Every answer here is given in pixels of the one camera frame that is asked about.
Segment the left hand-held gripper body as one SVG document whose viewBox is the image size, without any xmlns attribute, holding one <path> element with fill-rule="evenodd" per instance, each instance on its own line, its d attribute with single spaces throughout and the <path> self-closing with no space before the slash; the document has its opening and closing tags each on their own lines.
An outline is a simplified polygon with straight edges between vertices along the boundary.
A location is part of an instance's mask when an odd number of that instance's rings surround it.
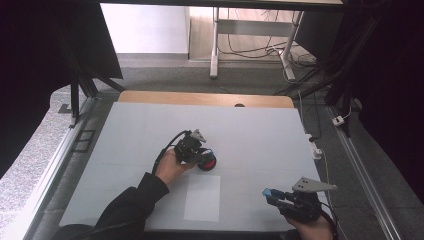
<svg viewBox="0 0 424 240">
<path fill-rule="evenodd" d="M 203 163 L 206 157 L 200 152 L 200 149 L 205 142 L 206 139 L 200 133 L 199 129 L 185 131 L 184 137 L 174 147 L 177 160 L 191 164 Z"/>
</svg>

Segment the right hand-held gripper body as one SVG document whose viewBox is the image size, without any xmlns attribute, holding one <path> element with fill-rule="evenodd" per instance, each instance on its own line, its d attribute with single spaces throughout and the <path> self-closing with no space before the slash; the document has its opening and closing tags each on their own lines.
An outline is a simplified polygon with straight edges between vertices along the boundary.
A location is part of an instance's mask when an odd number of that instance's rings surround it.
<svg viewBox="0 0 424 240">
<path fill-rule="evenodd" d="M 295 195 L 295 200 L 285 200 L 290 206 L 278 209 L 281 215 L 301 223 L 315 222 L 320 216 L 333 222 L 332 218 L 322 210 L 322 202 L 318 198 L 318 192 L 336 189 L 337 186 L 334 184 L 301 177 L 292 186 L 292 192 L 289 192 Z"/>
</svg>

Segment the round red ink pad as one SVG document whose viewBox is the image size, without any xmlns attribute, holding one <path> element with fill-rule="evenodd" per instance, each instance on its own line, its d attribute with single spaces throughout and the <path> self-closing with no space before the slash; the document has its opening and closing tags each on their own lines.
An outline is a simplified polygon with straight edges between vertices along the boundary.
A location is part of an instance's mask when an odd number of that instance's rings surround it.
<svg viewBox="0 0 424 240">
<path fill-rule="evenodd" d="M 217 163 L 216 157 L 214 157 L 214 158 L 207 158 L 206 156 L 204 156 L 202 154 L 202 152 L 201 152 L 201 160 L 200 160 L 200 162 L 201 161 L 206 161 L 207 162 L 206 169 L 205 170 L 202 170 L 202 171 L 211 171 L 216 166 L 216 163 Z"/>
</svg>

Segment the blue stamp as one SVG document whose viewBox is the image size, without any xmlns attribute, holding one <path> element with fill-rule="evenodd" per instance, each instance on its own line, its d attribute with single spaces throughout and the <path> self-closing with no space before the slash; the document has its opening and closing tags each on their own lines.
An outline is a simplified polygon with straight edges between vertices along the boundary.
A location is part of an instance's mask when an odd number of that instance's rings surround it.
<svg viewBox="0 0 424 240">
<path fill-rule="evenodd" d="M 266 188 L 262 191 L 262 195 L 265 197 L 277 197 L 277 198 L 283 198 L 284 193 L 282 191 L 276 190 L 276 189 L 269 189 Z"/>
</svg>

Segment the person's left hand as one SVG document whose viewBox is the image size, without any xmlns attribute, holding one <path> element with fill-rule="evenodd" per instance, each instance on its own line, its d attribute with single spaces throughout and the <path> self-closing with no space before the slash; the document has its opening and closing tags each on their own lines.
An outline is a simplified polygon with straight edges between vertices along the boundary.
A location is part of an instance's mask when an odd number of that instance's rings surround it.
<svg viewBox="0 0 424 240">
<path fill-rule="evenodd" d="M 185 171 L 195 167 L 195 164 L 182 164 L 177 160 L 177 155 L 173 149 L 165 152 L 155 171 L 155 175 L 166 185 L 170 184 Z"/>
</svg>

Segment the person's right hand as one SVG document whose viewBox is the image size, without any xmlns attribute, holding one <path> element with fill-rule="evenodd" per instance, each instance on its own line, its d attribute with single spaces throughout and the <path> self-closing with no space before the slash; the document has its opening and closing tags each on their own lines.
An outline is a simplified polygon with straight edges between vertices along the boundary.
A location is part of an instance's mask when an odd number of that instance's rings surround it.
<svg viewBox="0 0 424 240">
<path fill-rule="evenodd" d="M 286 221 L 295 227 L 302 240 L 333 240 L 331 225 L 323 216 L 311 223 L 301 223 L 291 218 L 286 218 Z"/>
</svg>

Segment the white paper sheet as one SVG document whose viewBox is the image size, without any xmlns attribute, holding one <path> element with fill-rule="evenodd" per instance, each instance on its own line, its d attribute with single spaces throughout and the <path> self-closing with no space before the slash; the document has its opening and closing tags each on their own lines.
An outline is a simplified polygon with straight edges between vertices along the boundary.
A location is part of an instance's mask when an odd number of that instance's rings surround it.
<svg viewBox="0 0 424 240">
<path fill-rule="evenodd" d="M 218 222 L 220 211 L 220 177 L 190 174 L 184 219 Z"/>
</svg>

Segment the wooden table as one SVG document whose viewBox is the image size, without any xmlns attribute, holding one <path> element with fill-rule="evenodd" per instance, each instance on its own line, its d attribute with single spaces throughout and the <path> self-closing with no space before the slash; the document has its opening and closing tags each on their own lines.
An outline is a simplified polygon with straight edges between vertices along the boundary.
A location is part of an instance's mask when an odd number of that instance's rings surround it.
<svg viewBox="0 0 424 240">
<path fill-rule="evenodd" d="M 294 104 L 287 96 L 264 96 L 243 94 L 161 92 L 161 91 L 123 91 L 119 102 L 154 103 L 175 105 L 204 106 L 243 106 L 258 108 L 293 108 Z"/>
</svg>

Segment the white power strip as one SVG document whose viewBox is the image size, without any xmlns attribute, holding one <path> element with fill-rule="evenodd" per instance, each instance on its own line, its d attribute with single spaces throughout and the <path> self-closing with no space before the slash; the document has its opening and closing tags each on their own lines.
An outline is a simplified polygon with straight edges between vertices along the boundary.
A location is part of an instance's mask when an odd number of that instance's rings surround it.
<svg viewBox="0 0 424 240">
<path fill-rule="evenodd" d="M 315 143 L 316 138 L 313 137 L 311 134 L 306 134 L 306 138 L 307 138 L 309 146 L 310 146 L 312 158 L 314 160 L 321 159 L 323 153 L 322 153 L 322 150 L 320 148 L 318 148 L 316 143 Z"/>
</svg>

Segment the black curtain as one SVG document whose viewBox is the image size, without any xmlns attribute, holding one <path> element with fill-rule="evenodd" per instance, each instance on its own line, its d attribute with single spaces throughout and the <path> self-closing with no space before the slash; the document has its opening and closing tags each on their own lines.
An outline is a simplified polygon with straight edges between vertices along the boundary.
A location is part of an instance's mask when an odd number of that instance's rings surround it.
<svg viewBox="0 0 424 240">
<path fill-rule="evenodd" d="M 88 78 L 122 77 L 97 2 L 0 0 L 0 178 L 79 67 Z"/>
<path fill-rule="evenodd" d="M 330 57 L 352 22 L 335 13 L 341 20 Z M 424 0 L 392 0 L 352 70 L 360 121 L 424 204 Z"/>
</svg>

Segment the aluminium rail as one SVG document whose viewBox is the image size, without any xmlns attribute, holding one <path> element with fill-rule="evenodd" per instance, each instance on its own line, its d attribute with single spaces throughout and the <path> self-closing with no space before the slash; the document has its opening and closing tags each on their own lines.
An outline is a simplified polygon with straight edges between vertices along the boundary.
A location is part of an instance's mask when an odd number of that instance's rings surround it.
<svg viewBox="0 0 424 240">
<path fill-rule="evenodd" d="M 81 117 L 49 110 L 17 160 L 0 179 L 0 240 L 23 240 L 95 98 L 80 101 Z"/>
<path fill-rule="evenodd" d="M 355 171 L 355 174 L 361 184 L 362 189 L 368 199 L 368 202 L 372 209 L 374 210 L 376 219 L 379 222 L 379 225 L 386 237 L 387 240 L 402 240 L 400 232 L 397 229 L 397 226 L 393 220 L 393 217 L 388 211 L 386 204 L 383 199 L 380 197 L 374 182 L 372 181 L 365 165 L 362 162 L 358 151 L 353 144 L 350 137 L 348 137 L 344 131 L 339 127 L 332 124 L 333 128 L 336 130 L 337 135 L 343 145 L 343 148 L 349 158 L 349 161 Z"/>
</svg>

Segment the black floor frame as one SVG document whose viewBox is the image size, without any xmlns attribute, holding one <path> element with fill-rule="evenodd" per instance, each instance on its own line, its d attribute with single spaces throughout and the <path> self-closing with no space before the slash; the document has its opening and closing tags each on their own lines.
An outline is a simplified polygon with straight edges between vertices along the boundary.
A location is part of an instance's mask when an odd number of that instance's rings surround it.
<svg viewBox="0 0 424 240">
<path fill-rule="evenodd" d="M 74 142 L 72 150 L 76 153 L 88 153 L 94 143 L 95 130 L 83 130 L 78 135 Z"/>
</svg>

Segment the white metal desk frame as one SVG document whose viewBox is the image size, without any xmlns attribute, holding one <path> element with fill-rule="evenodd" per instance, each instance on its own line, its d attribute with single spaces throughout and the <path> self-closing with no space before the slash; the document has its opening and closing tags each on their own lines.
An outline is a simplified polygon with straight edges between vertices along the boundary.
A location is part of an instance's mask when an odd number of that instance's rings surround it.
<svg viewBox="0 0 424 240">
<path fill-rule="evenodd" d="M 289 63 L 289 54 L 291 53 L 291 47 L 298 27 L 300 26 L 303 15 L 302 11 L 294 11 L 291 22 L 221 19 L 219 13 L 219 8 L 214 7 L 213 45 L 209 73 L 211 79 L 216 79 L 218 76 L 218 37 L 220 34 L 286 37 L 287 42 L 284 49 L 278 50 L 277 53 L 283 65 L 286 78 L 288 80 L 295 79 L 294 72 Z"/>
</svg>

